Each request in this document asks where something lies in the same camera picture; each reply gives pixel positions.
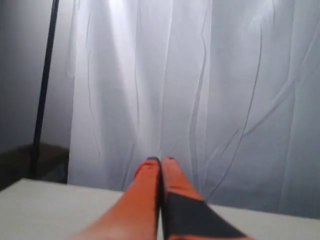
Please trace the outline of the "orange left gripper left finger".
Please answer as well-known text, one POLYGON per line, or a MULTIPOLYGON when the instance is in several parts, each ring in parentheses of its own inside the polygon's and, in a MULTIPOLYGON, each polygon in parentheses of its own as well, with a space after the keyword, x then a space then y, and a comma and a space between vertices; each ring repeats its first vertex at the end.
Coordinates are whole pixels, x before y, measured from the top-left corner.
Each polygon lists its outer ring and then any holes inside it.
POLYGON ((98 220, 72 240, 155 240, 159 221, 161 164, 149 157, 137 168, 133 182, 98 220))

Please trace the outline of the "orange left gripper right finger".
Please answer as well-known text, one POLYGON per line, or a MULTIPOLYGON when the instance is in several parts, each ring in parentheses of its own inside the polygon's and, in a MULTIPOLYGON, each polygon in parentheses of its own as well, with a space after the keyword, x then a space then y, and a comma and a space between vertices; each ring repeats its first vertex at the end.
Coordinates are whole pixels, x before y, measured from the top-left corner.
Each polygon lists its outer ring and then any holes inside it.
POLYGON ((248 240, 220 217, 189 182, 173 157, 161 161, 162 227, 165 240, 248 240))

